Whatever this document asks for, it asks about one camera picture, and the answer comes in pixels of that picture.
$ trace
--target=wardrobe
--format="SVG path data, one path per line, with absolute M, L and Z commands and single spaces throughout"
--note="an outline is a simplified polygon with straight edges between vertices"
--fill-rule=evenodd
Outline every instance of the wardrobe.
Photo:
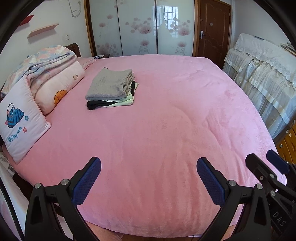
M 89 0 L 98 55 L 192 56 L 194 0 Z

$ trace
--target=covered furniture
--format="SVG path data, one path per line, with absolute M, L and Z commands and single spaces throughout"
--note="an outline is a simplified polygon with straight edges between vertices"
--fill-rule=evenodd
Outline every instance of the covered furniture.
M 296 57 L 268 41 L 241 34 L 223 71 L 250 98 L 275 138 L 296 113 Z

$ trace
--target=wooden door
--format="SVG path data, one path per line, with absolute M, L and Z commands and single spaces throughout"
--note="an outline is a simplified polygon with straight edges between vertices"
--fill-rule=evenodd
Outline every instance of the wooden door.
M 230 5 L 217 0 L 200 0 L 199 46 L 195 56 L 208 58 L 222 69 L 229 31 Z

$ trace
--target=red shelf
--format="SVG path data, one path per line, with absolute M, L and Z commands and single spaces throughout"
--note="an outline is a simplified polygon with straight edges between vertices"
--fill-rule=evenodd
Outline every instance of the red shelf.
M 22 26 L 28 22 L 30 22 L 30 20 L 34 17 L 34 15 L 30 15 L 30 16 L 27 16 L 21 23 L 19 26 Z

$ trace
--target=pink bedsheet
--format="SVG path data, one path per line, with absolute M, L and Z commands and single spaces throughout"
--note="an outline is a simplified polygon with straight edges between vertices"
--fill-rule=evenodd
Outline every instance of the pink bedsheet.
M 87 110 L 85 94 L 103 67 L 133 69 L 140 85 L 132 106 Z M 52 127 L 16 171 L 31 184 L 53 185 L 99 157 L 102 171 L 78 207 L 81 214 L 103 228 L 140 236 L 201 234 L 211 223 L 219 207 L 196 172 L 200 157 L 227 179 L 253 187 L 258 180 L 245 167 L 246 156 L 266 161 L 266 152 L 276 150 L 248 97 L 205 58 L 97 60 L 47 120 Z

